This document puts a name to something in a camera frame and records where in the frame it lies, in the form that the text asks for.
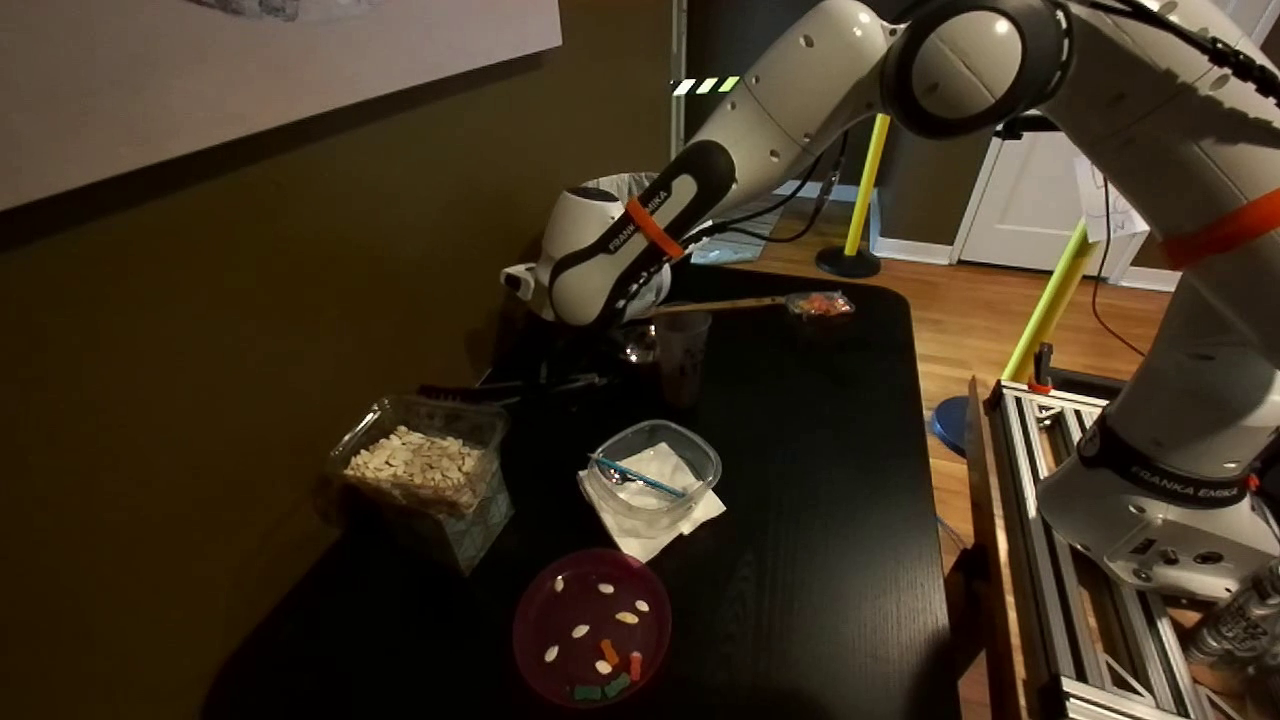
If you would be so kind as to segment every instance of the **black table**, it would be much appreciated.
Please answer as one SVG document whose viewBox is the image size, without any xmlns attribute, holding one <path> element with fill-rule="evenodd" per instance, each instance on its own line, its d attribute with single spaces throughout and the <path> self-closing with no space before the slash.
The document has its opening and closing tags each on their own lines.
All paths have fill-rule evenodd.
<svg viewBox="0 0 1280 720">
<path fill-rule="evenodd" d="M 681 300 L 809 289 L 686 271 Z M 574 546 L 610 544 L 577 490 L 586 455 L 669 417 L 726 455 L 726 519 L 651 566 L 675 634 L 651 686 L 592 717 L 956 717 L 950 609 L 907 302 L 848 289 L 856 317 L 719 313 L 700 383 L 674 402 L 651 371 L 544 330 L 499 375 L 610 383 L 513 407 L 503 477 L 517 519 L 463 580 L 351 516 L 346 540 L 228 660 L 209 717 L 555 717 L 513 667 L 523 584 Z"/>
</svg>

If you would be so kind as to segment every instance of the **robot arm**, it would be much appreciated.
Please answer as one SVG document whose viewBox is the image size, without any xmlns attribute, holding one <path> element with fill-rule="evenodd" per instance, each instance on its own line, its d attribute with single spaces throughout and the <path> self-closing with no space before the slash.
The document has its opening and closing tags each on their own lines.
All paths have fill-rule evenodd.
<svg viewBox="0 0 1280 720">
<path fill-rule="evenodd" d="M 1161 25 L 1226 45 L 1189 32 L 1210 45 L 1189 47 Z M 1245 32 L 1205 0 L 1175 20 L 1158 0 L 950 0 L 906 29 L 825 0 L 655 178 L 565 190 L 544 254 L 503 281 L 550 318 L 617 324 L 665 300 L 687 237 L 860 117 L 951 136 L 1039 108 L 1191 260 L 1128 391 L 1043 480 L 1043 511 L 1128 584 L 1226 601 L 1280 556 L 1245 490 L 1280 429 L 1280 302 L 1266 297 L 1280 274 L 1280 112 L 1251 88 L 1274 67 L 1235 47 Z"/>
</svg>

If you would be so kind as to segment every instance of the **orange object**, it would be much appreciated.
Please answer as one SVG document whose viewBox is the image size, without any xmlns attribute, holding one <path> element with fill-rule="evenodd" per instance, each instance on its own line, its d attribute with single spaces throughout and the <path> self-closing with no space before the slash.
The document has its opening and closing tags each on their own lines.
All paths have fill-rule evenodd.
<svg viewBox="0 0 1280 720">
<path fill-rule="evenodd" d="M 1280 229 L 1280 190 L 1269 190 L 1245 207 L 1235 207 L 1234 215 L 1189 230 L 1189 237 L 1171 237 L 1164 239 L 1164 260 L 1170 267 L 1191 267 L 1205 263 L 1211 254 L 1228 254 L 1235 248 L 1250 248 L 1258 239 L 1266 239 L 1274 229 Z"/>
<path fill-rule="evenodd" d="M 601 655 L 606 655 L 614 667 L 622 667 L 622 665 L 626 665 L 626 655 L 614 646 L 614 641 L 610 641 L 610 634 L 601 641 Z"/>
<path fill-rule="evenodd" d="M 647 207 L 644 207 L 640 200 L 627 200 L 627 215 L 632 215 L 632 224 L 640 229 L 640 237 L 644 237 L 651 248 L 660 248 L 674 263 L 681 263 L 681 260 L 687 254 L 687 248 L 686 248 L 675 237 L 669 237 L 669 230 L 647 215 Z"/>
<path fill-rule="evenodd" d="M 632 650 L 632 684 L 640 684 L 644 650 Z"/>
</svg>

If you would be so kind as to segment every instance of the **olive green wall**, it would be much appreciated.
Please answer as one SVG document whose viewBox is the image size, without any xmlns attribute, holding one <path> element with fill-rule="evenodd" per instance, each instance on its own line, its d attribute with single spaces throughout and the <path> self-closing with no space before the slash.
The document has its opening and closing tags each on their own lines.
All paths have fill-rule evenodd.
<svg viewBox="0 0 1280 720">
<path fill-rule="evenodd" d="M 665 159 L 669 0 L 565 0 L 565 32 L 0 221 L 0 717 L 196 717 L 330 546 L 342 432 L 389 388 L 477 379 L 552 196 Z"/>
</svg>

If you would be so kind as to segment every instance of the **floor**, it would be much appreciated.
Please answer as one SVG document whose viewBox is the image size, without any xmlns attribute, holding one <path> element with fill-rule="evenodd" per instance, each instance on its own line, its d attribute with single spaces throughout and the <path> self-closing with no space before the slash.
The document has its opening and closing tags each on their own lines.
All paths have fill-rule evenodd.
<svg viewBox="0 0 1280 720">
<path fill-rule="evenodd" d="M 814 237 L 795 244 L 774 244 L 759 260 L 740 267 L 833 281 L 817 263 L 817 253 L 841 239 L 841 224 L 819 224 Z M 863 281 L 898 289 L 912 302 L 926 417 L 940 398 L 966 395 L 974 379 L 980 383 L 980 391 L 997 383 L 1027 313 L 1039 300 L 1043 281 L 1043 271 L 898 260 L 885 260 L 885 267 L 872 281 Z M 1132 375 L 1141 353 L 1151 346 L 1164 306 L 1164 291 L 1132 291 L 1085 281 L 1062 318 L 1051 367 L 1107 379 Z M 967 465 L 938 435 L 929 438 L 929 465 L 940 511 L 940 546 L 950 566 L 960 556 L 960 546 L 974 544 Z M 994 717 L 985 660 L 974 665 L 974 673 L 960 680 L 960 703 L 966 720 Z"/>
</svg>

